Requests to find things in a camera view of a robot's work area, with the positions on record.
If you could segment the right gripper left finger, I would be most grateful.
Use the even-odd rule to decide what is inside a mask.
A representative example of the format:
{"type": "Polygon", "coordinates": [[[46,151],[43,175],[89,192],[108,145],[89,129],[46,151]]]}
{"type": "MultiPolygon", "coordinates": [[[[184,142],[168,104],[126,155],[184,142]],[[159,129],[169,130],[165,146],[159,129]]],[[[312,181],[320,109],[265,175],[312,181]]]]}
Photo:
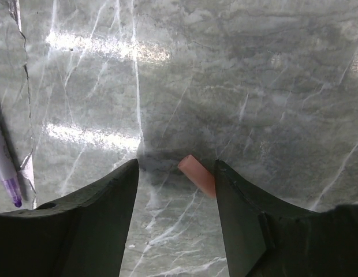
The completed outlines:
{"type": "Polygon", "coordinates": [[[132,159],[37,209],[0,213],[0,276],[118,276],[138,182],[132,159]]]}

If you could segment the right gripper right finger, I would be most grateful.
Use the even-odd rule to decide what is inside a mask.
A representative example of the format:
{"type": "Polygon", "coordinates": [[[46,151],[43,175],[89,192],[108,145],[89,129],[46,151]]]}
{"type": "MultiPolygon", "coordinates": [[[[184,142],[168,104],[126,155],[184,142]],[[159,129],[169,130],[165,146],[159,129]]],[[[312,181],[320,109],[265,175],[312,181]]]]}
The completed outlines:
{"type": "Polygon", "coordinates": [[[358,276],[358,204],[300,208],[221,160],[215,188],[230,276],[358,276]]]}

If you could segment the pink pen cap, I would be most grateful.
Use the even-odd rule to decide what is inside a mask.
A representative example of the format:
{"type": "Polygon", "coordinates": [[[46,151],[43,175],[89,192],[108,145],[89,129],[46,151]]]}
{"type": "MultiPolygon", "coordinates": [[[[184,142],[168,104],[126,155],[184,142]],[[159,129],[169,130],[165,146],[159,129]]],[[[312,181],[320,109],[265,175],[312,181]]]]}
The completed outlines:
{"type": "Polygon", "coordinates": [[[193,155],[183,158],[178,168],[205,195],[216,198],[214,176],[193,155]]]}

